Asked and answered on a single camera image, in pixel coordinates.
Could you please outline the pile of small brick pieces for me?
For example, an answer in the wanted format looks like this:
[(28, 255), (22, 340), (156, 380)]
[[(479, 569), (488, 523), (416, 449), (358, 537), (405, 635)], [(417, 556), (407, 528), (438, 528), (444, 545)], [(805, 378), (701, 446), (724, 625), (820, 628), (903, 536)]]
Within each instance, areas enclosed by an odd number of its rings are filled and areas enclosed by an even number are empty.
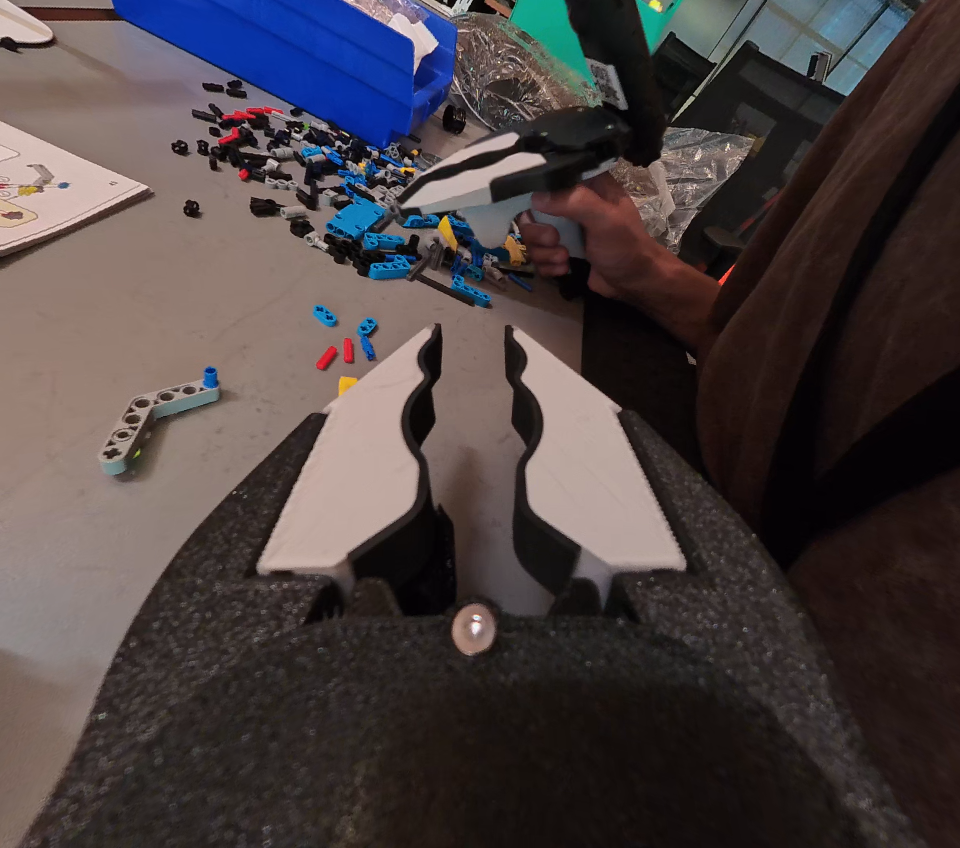
[(190, 110), (198, 136), (172, 155), (210, 170), (218, 197), (184, 200), (183, 215), (299, 244), (371, 281), (420, 282), (464, 304), (492, 306), (496, 291), (532, 292), (516, 224), (482, 247), (464, 209), (403, 208), (401, 196), (434, 158), (406, 136), (378, 145), (301, 107), (256, 103), (239, 79), (203, 81)]

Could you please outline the black mesh chair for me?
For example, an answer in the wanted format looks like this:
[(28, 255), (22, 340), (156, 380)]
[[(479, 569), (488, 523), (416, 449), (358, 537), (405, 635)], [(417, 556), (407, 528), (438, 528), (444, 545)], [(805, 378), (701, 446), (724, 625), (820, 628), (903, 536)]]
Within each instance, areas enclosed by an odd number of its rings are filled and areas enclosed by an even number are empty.
[(751, 42), (738, 49), (671, 124), (752, 140), (747, 158), (686, 229), (679, 257), (702, 268), (713, 263), (714, 246), (703, 234), (708, 227), (749, 242), (845, 101)]

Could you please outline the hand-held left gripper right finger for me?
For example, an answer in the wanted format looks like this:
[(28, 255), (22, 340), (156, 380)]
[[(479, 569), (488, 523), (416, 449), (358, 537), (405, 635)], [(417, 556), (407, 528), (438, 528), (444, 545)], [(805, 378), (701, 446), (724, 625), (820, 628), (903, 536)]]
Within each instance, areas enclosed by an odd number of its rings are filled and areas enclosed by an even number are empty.
[(685, 572), (623, 409), (518, 327), (505, 328), (504, 362), (523, 445), (512, 547), (553, 608), (604, 613), (619, 576)]

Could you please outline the clear plastic bag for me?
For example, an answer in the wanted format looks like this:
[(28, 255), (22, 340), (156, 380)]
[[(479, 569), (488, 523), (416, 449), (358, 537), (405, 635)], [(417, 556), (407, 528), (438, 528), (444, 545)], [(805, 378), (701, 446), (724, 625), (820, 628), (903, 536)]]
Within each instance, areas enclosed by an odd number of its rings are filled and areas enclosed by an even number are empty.
[[(588, 81), (497, 14), (453, 18), (457, 49), (449, 98), (492, 131), (552, 110), (597, 106)], [(739, 169), (753, 141), (739, 134), (669, 127), (649, 168), (621, 159), (611, 175), (647, 232), (673, 254), (706, 202)]]

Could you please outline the brown shirt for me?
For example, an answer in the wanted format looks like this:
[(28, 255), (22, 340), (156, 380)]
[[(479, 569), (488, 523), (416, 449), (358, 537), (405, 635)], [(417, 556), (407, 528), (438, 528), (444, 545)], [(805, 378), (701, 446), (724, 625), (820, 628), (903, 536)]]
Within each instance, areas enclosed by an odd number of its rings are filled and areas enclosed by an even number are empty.
[(958, 846), (959, 0), (928, 0), (719, 292), (702, 457), (930, 846)]

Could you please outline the white folding book stand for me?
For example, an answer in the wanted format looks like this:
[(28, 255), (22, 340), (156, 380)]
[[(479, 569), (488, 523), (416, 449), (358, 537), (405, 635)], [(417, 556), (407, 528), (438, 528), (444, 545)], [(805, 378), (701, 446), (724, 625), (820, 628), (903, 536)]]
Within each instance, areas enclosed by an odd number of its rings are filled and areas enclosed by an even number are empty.
[(52, 30), (24, 9), (9, 0), (1, 0), (1, 48), (19, 52), (22, 48), (36, 49), (54, 43)]

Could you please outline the person's right hand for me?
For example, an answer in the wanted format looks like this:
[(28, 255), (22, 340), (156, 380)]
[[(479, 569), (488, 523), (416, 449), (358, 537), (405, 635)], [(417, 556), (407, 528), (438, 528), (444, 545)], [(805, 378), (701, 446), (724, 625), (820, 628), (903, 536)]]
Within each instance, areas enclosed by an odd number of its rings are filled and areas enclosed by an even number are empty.
[(561, 220), (580, 229), (588, 287), (604, 297), (643, 298), (677, 266), (678, 258), (649, 236), (630, 196), (605, 174), (567, 191), (535, 194), (532, 209), (516, 218), (527, 257), (542, 277), (561, 278), (572, 270), (573, 256), (561, 244)]

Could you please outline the black perforated foam mat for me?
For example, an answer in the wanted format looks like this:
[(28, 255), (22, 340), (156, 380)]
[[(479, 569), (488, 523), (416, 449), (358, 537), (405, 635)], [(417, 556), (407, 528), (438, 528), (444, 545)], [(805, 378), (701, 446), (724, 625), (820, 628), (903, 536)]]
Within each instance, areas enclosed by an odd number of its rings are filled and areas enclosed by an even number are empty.
[(626, 303), (586, 293), (581, 373), (706, 474), (697, 436), (696, 370), (683, 345), (665, 329)]

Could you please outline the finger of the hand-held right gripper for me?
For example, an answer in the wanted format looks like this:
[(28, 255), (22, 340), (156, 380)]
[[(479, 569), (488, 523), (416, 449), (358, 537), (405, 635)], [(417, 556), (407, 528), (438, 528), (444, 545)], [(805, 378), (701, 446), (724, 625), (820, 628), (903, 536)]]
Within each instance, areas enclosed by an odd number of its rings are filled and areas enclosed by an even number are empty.
[(419, 175), (417, 190), (544, 190), (545, 130), (494, 134)]
[(531, 207), (534, 194), (569, 189), (618, 160), (598, 154), (510, 154), (490, 163), (480, 157), (448, 159), (410, 184), (398, 206), (404, 217), (488, 209), (513, 218)]

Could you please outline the grey angled beam piece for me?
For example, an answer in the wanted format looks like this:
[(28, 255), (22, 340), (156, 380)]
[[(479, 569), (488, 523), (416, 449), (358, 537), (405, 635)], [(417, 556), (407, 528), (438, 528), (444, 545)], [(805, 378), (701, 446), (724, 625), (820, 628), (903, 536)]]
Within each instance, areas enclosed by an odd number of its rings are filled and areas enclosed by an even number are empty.
[(221, 387), (205, 389), (203, 379), (169, 386), (132, 398), (98, 451), (98, 464), (108, 476), (128, 470), (134, 453), (159, 420), (216, 402)]

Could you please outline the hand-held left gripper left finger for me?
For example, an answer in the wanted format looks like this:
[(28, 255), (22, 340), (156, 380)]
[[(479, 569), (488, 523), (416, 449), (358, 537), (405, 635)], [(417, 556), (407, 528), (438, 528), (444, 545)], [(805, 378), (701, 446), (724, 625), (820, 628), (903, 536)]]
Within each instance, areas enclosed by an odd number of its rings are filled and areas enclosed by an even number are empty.
[(404, 614), (453, 604), (453, 527), (434, 504), (423, 453), (442, 355), (442, 327), (426, 326), (321, 412), (259, 576), (323, 576), (342, 596), (378, 579)]

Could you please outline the open instruction booklet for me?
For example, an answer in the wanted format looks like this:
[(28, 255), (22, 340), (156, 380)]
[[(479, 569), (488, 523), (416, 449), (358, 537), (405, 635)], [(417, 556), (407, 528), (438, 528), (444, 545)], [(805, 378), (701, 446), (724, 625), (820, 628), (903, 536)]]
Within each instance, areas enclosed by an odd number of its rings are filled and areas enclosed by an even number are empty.
[(136, 182), (1, 124), (1, 256), (37, 246), (153, 194)]

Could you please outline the teal plastic folder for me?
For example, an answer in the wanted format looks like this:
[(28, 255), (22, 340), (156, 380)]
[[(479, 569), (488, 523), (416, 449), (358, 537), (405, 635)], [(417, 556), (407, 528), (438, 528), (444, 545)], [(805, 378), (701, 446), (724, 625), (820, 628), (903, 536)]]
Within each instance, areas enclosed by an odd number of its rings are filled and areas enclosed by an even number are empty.
[[(647, 47), (653, 54), (684, 0), (635, 1)], [(534, 38), (550, 56), (594, 85), (581, 43), (570, 25), (565, 0), (516, 0), (510, 22)]]

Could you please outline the blue plastic bin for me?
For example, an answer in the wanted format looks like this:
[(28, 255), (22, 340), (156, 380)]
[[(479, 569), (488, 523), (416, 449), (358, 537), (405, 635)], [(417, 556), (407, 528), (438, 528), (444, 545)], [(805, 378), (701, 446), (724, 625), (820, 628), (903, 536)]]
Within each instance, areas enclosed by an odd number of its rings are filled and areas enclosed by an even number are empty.
[(448, 97), (458, 31), (432, 13), (438, 47), (342, 0), (112, 0), (126, 21), (374, 145), (417, 129)]

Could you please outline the grey desk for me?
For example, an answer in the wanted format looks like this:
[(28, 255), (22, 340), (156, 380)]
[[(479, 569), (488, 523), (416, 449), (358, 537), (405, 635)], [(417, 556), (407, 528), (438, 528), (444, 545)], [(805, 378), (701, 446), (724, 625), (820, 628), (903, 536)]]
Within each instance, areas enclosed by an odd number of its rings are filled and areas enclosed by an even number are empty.
[[(111, 0), (10, 0), (55, 43), (2, 54), (2, 120), (146, 184), (153, 196), (2, 260), (2, 846), (16, 846), (69, 759), (119, 641), (205, 516), (305, 416), (337, 394), (316, 370), (366, 318), (384, 360), (443, 334), (438, 422), (424, 451), (453, 519), (462, 594), (538, 614), (547, 594), (509, 536), (519, 438), (503, 327), (580, 366), (581, 307), (549, 285), (490, 310), (418, 282), (369, 282), (299, 244), (183, 214), (218, 197), (171, 141), (199, 133), (203, 81), (235, 77), (107, 10)], [(336, 327), (312, 314), (321, 304)], [(157, 421), (116, 476), (97, 454), (130, 400), (218, 370), (221, 398)]]

